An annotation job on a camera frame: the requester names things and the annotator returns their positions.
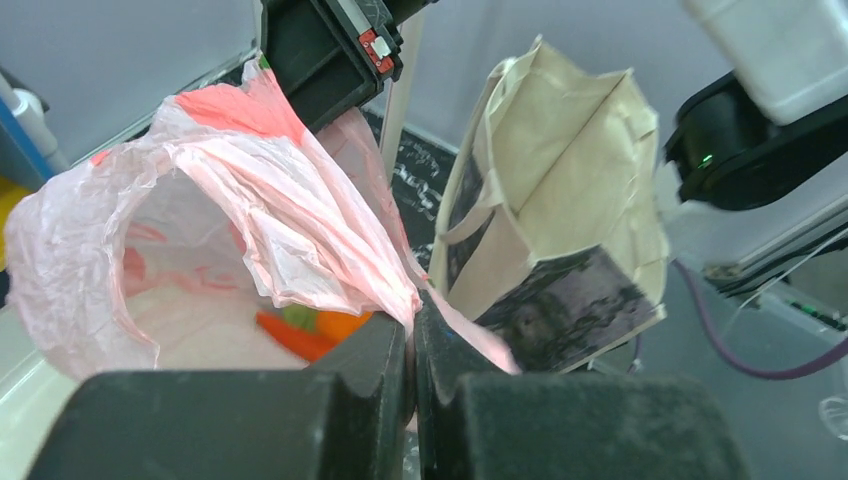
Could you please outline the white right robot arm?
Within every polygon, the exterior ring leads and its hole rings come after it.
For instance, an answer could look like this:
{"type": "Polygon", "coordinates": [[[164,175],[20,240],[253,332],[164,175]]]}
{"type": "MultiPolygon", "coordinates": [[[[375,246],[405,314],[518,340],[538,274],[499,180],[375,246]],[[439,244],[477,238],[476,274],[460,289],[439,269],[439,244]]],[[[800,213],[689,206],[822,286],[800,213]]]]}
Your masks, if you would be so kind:
{"type": "MultiPolygon", "coordinates": [[[[399,78],[410,43],[400,24],[420,1],[266,1],[261,44],[284,93],[312,131],[382,92],[399,78]]],[[[665,159],[682,179],[678,197],[725,211],[780,203],[847,157],[847,102],[838,99],[785,126],[755,105],[733,73],[695,93],[675,116],[665,159]]],[[[730,296],[754,291],[791,260],[844,249],[847,187],[812,207],[785,232],[732,263],[706,265],[706,278],[730,296]]]]}

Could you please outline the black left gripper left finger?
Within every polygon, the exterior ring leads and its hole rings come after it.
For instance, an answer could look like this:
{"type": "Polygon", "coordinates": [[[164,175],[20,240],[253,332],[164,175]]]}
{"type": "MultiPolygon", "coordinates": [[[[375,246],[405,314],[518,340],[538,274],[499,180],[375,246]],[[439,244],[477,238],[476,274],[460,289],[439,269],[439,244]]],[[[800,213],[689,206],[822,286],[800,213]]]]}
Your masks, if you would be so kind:
{"type": "Polygon", "coordinates": [[[70,397],[32,479],[398,479],[405,335],[385,314],[302,370],[119,371],[70,397]]]}

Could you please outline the orange toy fruit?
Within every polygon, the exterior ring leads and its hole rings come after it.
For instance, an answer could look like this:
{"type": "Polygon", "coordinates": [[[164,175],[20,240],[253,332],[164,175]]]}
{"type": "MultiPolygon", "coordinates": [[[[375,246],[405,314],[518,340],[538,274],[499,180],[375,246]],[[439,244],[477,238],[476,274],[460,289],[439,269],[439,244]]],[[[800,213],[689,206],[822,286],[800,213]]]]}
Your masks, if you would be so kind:
{"type": "Polygon", "coordinates": [[[320,311],[315,318],[315,328],[320,335],[335,344],[339,344],[361,328],[372,315],[372,312],[351,315],[342,312],[320,311]]]}

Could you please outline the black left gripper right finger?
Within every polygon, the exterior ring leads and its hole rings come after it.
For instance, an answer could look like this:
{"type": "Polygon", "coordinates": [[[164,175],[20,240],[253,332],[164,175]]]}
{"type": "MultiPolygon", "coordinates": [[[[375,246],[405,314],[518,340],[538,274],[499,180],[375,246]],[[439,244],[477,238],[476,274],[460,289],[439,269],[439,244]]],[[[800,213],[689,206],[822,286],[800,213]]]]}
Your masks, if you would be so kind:
{"type": "Polygon", "coordinates": [[[682,378],[503,372],[428,292],[414,325],[426,479],[746,479],[716,402],[682,378]]]}

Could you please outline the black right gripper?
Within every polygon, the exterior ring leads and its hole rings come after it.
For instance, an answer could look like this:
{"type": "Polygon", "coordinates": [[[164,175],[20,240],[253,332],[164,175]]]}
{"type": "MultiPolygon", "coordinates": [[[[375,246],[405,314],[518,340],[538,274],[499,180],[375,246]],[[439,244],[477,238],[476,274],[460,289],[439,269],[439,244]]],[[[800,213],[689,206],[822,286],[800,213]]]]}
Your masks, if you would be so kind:
{"type": "Polygon", "coordinates": [[[292,108],[316,133],[402,75],[400,26],[422,0],[269,0],[262,51],[292,108]]]}

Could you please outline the red toy chili pepper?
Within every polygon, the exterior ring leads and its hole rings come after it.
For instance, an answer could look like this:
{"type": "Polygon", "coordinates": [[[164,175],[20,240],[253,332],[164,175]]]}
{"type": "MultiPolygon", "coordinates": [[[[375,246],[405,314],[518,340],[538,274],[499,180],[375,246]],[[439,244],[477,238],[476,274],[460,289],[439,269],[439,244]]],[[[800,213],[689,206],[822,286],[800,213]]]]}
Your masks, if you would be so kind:
{"type": "Polygon", "coordinates": [[[257,312],[255,320],[275,342],[308,363],[319,361],[338,345],[324,335],[294,327],[270,312],[257,312]]]}

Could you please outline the green toy cabbage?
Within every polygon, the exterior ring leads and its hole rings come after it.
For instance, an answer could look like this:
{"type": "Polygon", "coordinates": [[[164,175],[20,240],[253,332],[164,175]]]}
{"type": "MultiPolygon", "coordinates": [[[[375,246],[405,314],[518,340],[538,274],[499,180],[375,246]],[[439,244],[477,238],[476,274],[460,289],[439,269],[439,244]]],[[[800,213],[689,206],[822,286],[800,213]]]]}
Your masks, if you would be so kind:
{"type": "Polygon", "coordinates": [[[282,320],[286,324],[308,333],[316,332],[318,314],[317,310],[298,304],[290,304],[281,309],[282,320]]]}

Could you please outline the pink plastic grocery bag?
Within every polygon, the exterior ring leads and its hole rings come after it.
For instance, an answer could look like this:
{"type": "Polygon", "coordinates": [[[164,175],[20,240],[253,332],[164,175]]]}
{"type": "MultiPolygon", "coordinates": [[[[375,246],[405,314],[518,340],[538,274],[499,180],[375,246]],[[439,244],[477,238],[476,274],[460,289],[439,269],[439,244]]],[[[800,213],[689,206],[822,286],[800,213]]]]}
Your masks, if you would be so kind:
{"type": "Polygon", "coordinates": [[[430,288],[357,110],[311,133],[263,59],[166,98],[142,137],[50,179],[4,228],[7,295],[46,360],[109,370],[297,368],[254,316],[384,312],[430,288]]]}

